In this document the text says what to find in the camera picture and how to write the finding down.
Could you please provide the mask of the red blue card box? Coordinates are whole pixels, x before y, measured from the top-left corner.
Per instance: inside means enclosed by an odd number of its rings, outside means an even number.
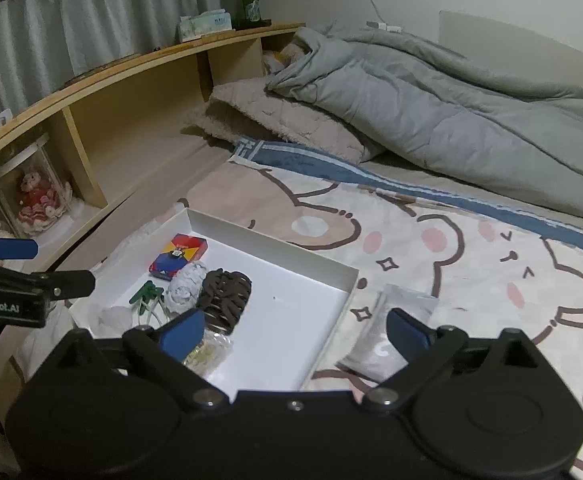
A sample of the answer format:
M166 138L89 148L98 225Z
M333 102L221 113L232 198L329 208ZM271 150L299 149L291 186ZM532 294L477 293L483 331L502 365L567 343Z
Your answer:
M177 234L159 252L148 268L148 273L155 278L171 281L185 266L200 260L205 255L207 248L206 238Z

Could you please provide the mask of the cartoon bear print blanket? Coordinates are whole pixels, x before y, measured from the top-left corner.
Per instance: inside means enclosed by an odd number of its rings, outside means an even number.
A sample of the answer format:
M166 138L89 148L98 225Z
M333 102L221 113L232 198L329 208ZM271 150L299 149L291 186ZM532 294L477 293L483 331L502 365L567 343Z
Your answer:
M188 191L211 216L313 250L359 272L350 310L305 381L362 396L343 358L392 284L433 298L426 324L473 337L523 330L583 406L583 250L479 214L371 185L232 157ZM583 447L573 470L583 479Z

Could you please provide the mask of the grey window curtain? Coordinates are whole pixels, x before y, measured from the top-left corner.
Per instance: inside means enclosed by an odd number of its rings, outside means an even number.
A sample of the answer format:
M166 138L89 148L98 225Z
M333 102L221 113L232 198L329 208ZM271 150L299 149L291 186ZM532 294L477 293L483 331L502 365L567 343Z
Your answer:
M0 113L134 53L170 47L183 16L220 0L0 0Z

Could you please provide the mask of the wooden bedside shelf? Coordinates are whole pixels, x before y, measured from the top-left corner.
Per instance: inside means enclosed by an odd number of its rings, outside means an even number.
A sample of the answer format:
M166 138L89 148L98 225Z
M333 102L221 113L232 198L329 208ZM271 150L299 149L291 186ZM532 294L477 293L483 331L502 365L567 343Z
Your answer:
M49 133L60 172L84 207L63 219L24 269L93 266L162 214L230 156L185 127L218 84L264 72L264 49L281 49L298 24L220 32L130 56L42 99L0 127L0 156Z

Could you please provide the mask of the dark brown hair claw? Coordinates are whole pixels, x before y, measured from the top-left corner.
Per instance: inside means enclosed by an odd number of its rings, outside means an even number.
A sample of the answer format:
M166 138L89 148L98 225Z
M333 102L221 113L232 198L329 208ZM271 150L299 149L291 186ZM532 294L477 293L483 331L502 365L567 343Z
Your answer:
M252 281L238 271L223 269L207 273L196 308L204 312L208 330L231 336L252 294Z

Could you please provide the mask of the grey quilted duvet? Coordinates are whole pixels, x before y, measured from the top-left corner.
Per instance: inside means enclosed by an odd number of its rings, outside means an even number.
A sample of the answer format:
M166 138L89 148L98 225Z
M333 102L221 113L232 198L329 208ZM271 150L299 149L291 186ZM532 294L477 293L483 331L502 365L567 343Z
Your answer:
M583 218L583 88L499 73L407 32L302 27L271 92L411 164Z

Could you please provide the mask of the white shallow cardboard tray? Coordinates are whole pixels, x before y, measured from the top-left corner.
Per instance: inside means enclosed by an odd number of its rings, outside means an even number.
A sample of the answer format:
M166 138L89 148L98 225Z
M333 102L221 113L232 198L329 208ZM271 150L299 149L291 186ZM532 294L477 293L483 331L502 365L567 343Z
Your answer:
M240 390L296 391L308 382L325 344L347 312L359 272L351 266L201 212L184 209L98 270L92 295L69 309L94 330L98 313L123 307L150 279L148 267L177 234L203 237L210 270L252 281L230 355L208 380L228 396Z

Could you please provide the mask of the doll in clear case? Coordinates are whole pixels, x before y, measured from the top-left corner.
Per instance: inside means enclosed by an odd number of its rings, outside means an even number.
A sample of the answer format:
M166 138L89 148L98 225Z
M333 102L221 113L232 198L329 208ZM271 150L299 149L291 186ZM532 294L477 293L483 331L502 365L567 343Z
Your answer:
M0 164L0 206L19 237L36 238L72 213L74 193L60 180L43 133Z

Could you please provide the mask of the tissue box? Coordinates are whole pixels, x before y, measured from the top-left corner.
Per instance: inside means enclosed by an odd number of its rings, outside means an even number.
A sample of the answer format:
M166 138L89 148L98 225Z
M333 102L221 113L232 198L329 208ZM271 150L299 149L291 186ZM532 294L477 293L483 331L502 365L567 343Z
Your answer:
M224 9L206 11L193 16L181 16L178 24L178 37L181 44L197 40L219 32L232 30L232 18Z

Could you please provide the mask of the grey foil pouch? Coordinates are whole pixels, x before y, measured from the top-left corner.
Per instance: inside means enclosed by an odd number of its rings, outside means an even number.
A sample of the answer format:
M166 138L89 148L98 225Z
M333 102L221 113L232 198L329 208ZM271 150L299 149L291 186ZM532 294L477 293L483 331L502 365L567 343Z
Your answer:
M427 323L438 299L416 290L386 285L372 318L339 364L373 382L384 382L430 345Z

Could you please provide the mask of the white charger plug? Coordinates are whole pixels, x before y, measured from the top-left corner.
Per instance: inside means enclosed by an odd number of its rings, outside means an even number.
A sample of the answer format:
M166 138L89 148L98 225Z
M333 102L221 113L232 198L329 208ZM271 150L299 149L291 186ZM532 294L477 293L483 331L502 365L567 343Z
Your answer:
M372 29L384 30L384 32L395 32L396 34L400 34L400 32L402 32L401 26L387 24L385 22L367 21L366 26Z

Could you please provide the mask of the green plastic clip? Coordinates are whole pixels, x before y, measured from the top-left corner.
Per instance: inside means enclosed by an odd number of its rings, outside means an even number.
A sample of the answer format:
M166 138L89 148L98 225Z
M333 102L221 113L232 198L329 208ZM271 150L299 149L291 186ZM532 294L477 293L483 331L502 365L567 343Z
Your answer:
M163 294L162 287L157 286L152 281L146 281L129 299L129 304L138 312L138 315L143 315L151 304L162 299Z

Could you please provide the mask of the beige bed headboard panel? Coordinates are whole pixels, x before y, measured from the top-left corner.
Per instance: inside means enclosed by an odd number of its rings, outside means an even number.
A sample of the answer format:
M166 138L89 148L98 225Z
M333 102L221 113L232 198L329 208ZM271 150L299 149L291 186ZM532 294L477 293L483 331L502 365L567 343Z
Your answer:
M583 52L532 30L442 11L438 37L441 46L491 70L583 87Z

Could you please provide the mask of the green glass bottle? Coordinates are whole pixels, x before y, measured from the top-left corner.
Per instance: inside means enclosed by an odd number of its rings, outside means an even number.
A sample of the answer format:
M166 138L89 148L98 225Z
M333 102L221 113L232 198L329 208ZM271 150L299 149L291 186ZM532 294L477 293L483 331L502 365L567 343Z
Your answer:
M242 0L245 24L257 26L261 22L260 0Z

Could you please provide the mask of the beige fleece pillow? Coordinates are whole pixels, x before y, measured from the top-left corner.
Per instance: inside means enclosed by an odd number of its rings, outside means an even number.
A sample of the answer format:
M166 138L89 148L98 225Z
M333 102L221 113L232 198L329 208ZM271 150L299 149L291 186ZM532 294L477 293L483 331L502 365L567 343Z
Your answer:
M384 151L323 110L269 92L267 82L266 78L252 78L219 84L207 102L186 113L184 125L232 144L248 136L305 145L354 165Z

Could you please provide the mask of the crumpled clear plastic wrap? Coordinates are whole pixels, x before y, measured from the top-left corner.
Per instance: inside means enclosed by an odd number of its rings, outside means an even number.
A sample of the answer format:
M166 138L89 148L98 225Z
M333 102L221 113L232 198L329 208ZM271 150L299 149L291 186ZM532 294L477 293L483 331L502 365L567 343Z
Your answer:
M97 304L89 314L89 326L96 337L117 338L133 327L133 314L129 307L102 307Z

